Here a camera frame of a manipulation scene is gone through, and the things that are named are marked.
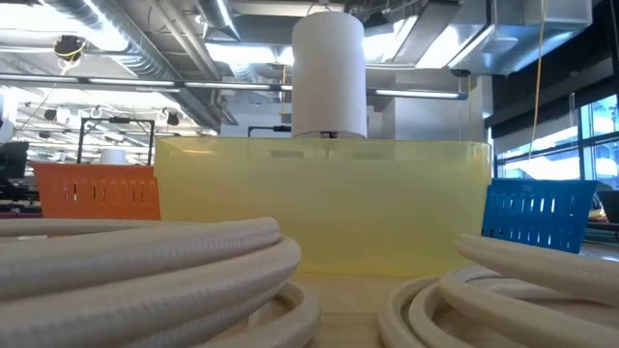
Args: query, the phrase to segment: hose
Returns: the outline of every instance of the hose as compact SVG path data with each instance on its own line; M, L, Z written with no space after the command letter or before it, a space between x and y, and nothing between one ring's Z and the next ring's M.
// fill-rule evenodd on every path
M304 347L320 326L320 306L315 295L294 283L278 294L294 309L282 317L235 337L206 343L201 348L292 348Z
M286 284L300 262L299 247L282 237L270 218L216 224L65 222L79 235L0 246L0 346L200 344L280 291L299 305L285 322L280 318L237 338L297 347L317 329L315 297ZM142 223L151 227L101 230ZM25 227L33 225L16 221L2 231L43 234ZM46 230L61 233L62 225L51 221ZM93 234L81 235L77 226ZM265 331L274 325L288 329Z
M221 261L280 238L271 218L164 225L0 245L0 300Z
M378 316L387 347L473 347L434 323L435 314L448 306L531 347L608 347L619 340L611 327L526 302L586 299L611 305L608 295L619 290L616 264L469 235L460 236L457 249L492 271L477 266L438 281L414 279L394 290ZM590 293L582 296L587 286Z

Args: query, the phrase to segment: orange plastic basket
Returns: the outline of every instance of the orange plastic basket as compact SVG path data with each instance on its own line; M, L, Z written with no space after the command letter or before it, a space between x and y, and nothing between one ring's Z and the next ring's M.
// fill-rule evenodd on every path
M44 218L160 219L152 166L32 163Z

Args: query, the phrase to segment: blue plastic basket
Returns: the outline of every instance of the blue plastic basket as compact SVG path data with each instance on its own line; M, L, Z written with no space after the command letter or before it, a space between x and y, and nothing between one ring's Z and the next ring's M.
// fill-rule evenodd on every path
M597 183L493 179L482 235L579 253Z

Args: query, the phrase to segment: white cylinder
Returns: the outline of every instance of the white cylinder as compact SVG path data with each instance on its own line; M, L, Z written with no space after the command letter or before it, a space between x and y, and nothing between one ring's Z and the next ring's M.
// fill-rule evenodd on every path
M103 149L101 152L101 164L127 164L125 150Z
M293 137L368 136L363 38L350 14L312 14L294 26Z

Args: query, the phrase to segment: plastic crate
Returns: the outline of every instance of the plastic crate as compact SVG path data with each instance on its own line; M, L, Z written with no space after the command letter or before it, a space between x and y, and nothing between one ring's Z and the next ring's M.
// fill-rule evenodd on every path
M167 137L157 144L162 219L273 217L300 271L429 276L469 264L490 184L481 143Z
M152 166L32 163L44 218L160 219Z
M482 235L579 253L597 183L494 179Z

